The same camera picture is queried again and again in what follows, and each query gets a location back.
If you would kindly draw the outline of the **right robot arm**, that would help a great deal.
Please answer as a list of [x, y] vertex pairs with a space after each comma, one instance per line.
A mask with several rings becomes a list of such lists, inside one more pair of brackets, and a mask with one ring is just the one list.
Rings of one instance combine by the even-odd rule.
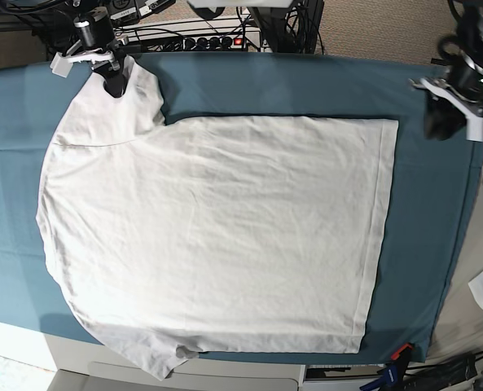
[[103, 78], [107, 93], [120, 98], [128, 81], [124, 50], [128, 38], [116, 37], [106, 7], [96, 7], [78, 15], [73, 26], [78, 40], [64, 54], [55, 54], [50, 63], [52, 73], [66, 78], [74, 64], [88, 63], [91, 71]]

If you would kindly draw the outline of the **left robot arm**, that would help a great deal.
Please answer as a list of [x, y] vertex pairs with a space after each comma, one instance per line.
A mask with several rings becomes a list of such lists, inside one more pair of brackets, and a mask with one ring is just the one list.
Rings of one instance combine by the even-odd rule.
[[446, 70], [411, 84], [425, 92], [426, 138], [446, 140], [465, 130], [467, 140], [483, 143], [483, 1], [462, 1], [462, 11], [456, 3], [448, 2], [455, 31], [440, 38], [440, 57], [432, 60]]

